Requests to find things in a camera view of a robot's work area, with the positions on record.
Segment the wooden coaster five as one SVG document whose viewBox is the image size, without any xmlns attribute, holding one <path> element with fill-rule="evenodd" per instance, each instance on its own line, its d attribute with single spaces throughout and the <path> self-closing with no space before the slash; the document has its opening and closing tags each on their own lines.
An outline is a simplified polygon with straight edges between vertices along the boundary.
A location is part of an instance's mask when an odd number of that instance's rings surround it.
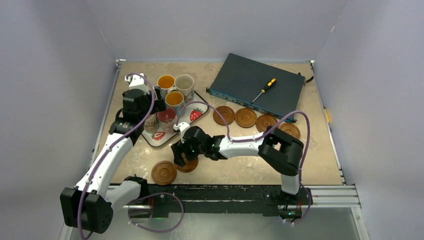
<svg viewBox="0 0 424 240">
<path fill-rule="evenodd" d="M 199 163 L 199 158 L 196 157 L 194 160 L 188 160 L 185 156 L 183 157 L 185 165 L 183 167 L 178 164 L 174 164 L 176 169 L 182 173 L 190 173 L 196 169 Z"/>
</svg>

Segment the wooden coaster six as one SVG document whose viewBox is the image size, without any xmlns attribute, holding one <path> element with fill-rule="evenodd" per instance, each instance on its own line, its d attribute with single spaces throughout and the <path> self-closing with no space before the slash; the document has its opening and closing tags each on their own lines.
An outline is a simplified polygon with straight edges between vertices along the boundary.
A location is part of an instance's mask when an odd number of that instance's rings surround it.
<svg viewBox="0 0 424 240">
<path fill-rule="evenodd" d="M 160 161 L 152 168 L 151 177 L 157 185 L 169 185 L 174 182 L 177 177 L 177 168 L 170 161 Z"/>
</svg>

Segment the cream white mug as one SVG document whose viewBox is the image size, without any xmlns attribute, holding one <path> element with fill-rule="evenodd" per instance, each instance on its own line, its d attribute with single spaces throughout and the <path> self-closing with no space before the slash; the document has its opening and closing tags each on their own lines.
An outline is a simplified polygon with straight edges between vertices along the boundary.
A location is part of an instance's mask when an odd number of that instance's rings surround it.
<svg viewBox="0 0 424 240">
<path fill-rule="evenodd" d="M 191 75 L 181 74 L 177 76 L 174 84 L 177 91 L 182 93 L 185 103 L 189 103 L 194 99 L 194 78 Z"/>
</svg>

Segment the wooden coaster one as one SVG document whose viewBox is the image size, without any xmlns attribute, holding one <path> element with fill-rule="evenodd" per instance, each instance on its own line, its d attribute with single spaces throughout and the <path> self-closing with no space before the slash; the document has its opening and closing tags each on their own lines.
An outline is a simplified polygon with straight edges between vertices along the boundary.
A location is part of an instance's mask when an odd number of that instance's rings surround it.
<svg viewBox="0 0 424 240">
<path fill-rule="evenodd" d="M 216 110 L 220 113 L 220 115 L 224 118 L 225 122 L 229 125 L 231 124 L 235 119 L 235 112 L 232 108 L 229 106 L 221 105 L 216 108 Z M 213 112 L 213 120 L 216 124 L 224 126 L 225 122 L 220 117 L 220 115 L 214 111 Z"/>
</svg>

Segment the wooden coaster two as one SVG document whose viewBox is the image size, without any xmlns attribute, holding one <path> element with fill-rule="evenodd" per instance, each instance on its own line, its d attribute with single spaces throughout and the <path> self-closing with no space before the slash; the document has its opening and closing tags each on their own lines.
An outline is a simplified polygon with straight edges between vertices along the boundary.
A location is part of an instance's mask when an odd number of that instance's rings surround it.
<svg viewBox="0 0 424 240">
<path fill-rule="evenodd" d="M 250 108 L 241 108 L 236 111 L 234 120 L 240 127 L 250 128 L 256 124 L 257 115 Z"/>
</svg>

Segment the wooden coaster three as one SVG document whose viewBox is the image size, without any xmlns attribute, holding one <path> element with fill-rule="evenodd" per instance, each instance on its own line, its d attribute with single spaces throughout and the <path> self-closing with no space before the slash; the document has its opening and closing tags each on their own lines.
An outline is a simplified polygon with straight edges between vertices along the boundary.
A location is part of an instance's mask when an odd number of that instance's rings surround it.
<svg viewBox="0 0 424 240">
<path fill-rule="evenodd" d="M 274 116 L 263 114 L 257 118 L 255 126 L 259 132 L 265 132 L 268 127 L 273 127 L 277 122 Z"/>
</svg>

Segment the wooden coaster four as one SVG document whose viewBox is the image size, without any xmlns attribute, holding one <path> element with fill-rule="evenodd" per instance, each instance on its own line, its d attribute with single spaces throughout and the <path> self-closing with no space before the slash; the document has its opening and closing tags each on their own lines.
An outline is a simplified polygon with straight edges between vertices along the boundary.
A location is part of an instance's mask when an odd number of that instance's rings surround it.
<svg viewBox="0 0 424 240">
<path fill-rule="evenodd" d="M 287 123 L 287 122 L 286 123 L 282 123 L 282 124 L 280 124 L 278 126 L 278 128 L 281 131 L 283 131 L 283 132 L 291 135 L 292 137 L 294 137 L 294 138 L 296 138 L 298 140 L 301 137 L 300 129 L 296 125 L 294 125 L 293 123 Z"/>
</svg>

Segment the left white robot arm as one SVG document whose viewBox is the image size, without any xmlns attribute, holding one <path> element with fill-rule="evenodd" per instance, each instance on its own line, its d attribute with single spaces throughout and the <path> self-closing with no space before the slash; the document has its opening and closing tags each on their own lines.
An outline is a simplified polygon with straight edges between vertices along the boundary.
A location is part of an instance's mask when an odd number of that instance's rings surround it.
<svg viewBox="0 0 424 240">
<path fill-rule="evenodd" d="M 109 185 L 119 165 L 142 134 L 149 115 L 166 110 L 158 87 L 130 89 L 122 94 L 122 108 L 115 115 L 105 145 L 84 177 L 60 194 L 64 223 L 92 233 L 102 234 L 110 226 L 114 213 L 127 203 L 138 205 L 149 199 L 147 180 L 129 176 L 112 190 Z"/>
</svg>

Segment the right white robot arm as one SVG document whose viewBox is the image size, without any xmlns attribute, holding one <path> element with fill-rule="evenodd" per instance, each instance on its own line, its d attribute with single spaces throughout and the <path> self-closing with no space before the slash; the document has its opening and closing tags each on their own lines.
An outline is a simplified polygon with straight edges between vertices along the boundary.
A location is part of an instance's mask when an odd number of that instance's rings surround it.
<svg viewBox="0 0 424 240">
<path fill-rule="evenodd" d="M 210 136 L 200 127 L 184 130 L 179 141 L 171 145 L 173 161 L 186 166 L 203 155 L 213 161 L 234 157 L 261 157 L 281 175 L 282 200 L 288 204 L 300 198 L 299 168 L 304 154 L 304 144 L 278 128 L 268 132 L 243 137 Z"/>
</svg>

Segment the pink inside dark mug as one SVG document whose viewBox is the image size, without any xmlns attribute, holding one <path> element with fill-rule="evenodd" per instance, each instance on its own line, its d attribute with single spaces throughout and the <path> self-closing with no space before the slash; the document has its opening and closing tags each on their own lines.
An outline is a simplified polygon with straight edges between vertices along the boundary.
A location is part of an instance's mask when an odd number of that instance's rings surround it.
<svg viewBox="0 0 424 240">
<path fill-rule="evenodd" d="M 168 106 L 166 110 L 157 113 L 159 128 L 165 133 L 172 134 L 174 132 L 174 125 L 177 121 L 177 112 L 174 108 Z"/>
</svg>

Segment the blue mug orange inside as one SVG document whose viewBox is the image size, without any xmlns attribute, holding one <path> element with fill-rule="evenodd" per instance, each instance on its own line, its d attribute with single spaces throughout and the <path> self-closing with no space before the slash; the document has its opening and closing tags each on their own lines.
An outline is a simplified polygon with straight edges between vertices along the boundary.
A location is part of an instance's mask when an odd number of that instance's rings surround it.
<svg viewBox="0 0 424 240">
<path fill-rule="evenodd" d="M 181 115 L 183 106 L 185 105 L 185 99 L 181 92 L 172 91 L 168 93 L 165 97 L 165 102 L 176 111 L 178 117 Z"/>
</svg>

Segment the beige cream mug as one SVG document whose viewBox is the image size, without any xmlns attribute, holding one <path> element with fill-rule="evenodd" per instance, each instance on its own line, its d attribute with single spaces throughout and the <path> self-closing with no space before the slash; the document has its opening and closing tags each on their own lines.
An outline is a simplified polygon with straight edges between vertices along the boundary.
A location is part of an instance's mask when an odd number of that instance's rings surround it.
<svg viewBox="0 0 424 240">
<path fill-rule="evenodd" d="M 159 129 L 157 114 L 150 114 L 143 123 L 143 130 L 148 134 L 153 134 Z"/>
</svg>

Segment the white floral mug orange inside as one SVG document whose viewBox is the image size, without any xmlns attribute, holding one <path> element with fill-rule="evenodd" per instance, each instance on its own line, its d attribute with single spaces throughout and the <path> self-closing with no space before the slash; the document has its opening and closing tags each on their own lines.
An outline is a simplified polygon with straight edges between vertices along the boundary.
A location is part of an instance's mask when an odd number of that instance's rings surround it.
<svg viewBox="0 0 424 240">
<path fill-rule="evenodd" d="M 157 85 L 160 88 L 161 97 L 165 99 L 168 94 L 168 90 L 175 85 L 175 78 L 172 75 L 162 75 L 158 78 Z"/>
</svg>

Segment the white strawberry tray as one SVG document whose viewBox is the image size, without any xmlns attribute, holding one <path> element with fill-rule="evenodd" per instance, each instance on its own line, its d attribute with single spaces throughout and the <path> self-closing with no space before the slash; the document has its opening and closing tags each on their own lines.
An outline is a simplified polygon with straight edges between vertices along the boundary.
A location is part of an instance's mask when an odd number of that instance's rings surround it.
<svg viewBox="0 0 424 240">
<path fill-rule="evenodd" d="M 157 112 L 148 117 L 143 124 L 144 130 L 141 136 L 153 148 L 165 145 L 179 133 L 173 130 L 173 125 L 179 120 L 180 123 L 193 125 L 209 110 L 207 101 L 197 92 L 194 93 L 192 104 L 187 106 L 181 115 L 178 115 L 171 106 L 167 110 Z"/>
</svg>

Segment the yellow black screwdriver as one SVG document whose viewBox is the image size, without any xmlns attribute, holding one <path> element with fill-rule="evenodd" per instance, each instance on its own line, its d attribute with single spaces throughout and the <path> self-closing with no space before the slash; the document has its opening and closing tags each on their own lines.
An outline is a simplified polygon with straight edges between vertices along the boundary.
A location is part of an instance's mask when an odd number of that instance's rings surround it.
<svg viewBox="0 0 424 240">
<path fill-rule="evenodd" d="M 271 89 L 272 86 L 275 85 L 276 81 L 276 78 L 272 78 L 270 81 L 268 81 L 266 85 L 260 90 L 260 93 L 251 101 L 251 104 L 253 104 L 262 94 L 266 93 L 269 89 Z"/>
</svg>

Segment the dark blue network switch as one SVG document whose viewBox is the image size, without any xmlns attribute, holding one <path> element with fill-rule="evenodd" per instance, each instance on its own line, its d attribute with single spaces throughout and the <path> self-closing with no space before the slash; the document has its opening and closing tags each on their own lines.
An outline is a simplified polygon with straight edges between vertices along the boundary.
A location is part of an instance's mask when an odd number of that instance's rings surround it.
<svg viewBox="0 0 424 240">
<path fill-rule="evenodd" d="M 254 103 L 251 101 L 271 79 L 276 83 Z M 265 63 L 229 53 L 206 92 L 277 119 L 295 111 L 305 77 Z"/>
</svg>

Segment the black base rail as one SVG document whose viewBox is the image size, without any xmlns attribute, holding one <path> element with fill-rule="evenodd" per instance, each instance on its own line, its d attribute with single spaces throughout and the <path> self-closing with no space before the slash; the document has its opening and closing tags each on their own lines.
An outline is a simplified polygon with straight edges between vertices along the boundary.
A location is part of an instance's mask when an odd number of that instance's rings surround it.
<svg viewBox="0 0 424 240">
<path fill-rule="evenodd" d="M 148 184 L 142 196 L 131 206 L 145 205 L 154 218 L 170 213 L 260 214 L 264 217 L 299 219 L 311 206 L 309 188 L 300 188 L 296 195 L 284 193 L 280 185 L 223 184 Z"/>
</svg>

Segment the aluminium frame rail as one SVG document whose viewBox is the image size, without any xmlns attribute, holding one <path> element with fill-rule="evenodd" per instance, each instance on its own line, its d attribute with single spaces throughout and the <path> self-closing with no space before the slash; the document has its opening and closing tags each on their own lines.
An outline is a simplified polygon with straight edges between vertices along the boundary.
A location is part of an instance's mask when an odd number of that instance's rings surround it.
<svg viewBox="0 0 424 240">
<path fill-rule="evenodd" d="M 311 208 L 360 208 L 354 185 L 308 185 L 312 195 Z"/>
</svg>

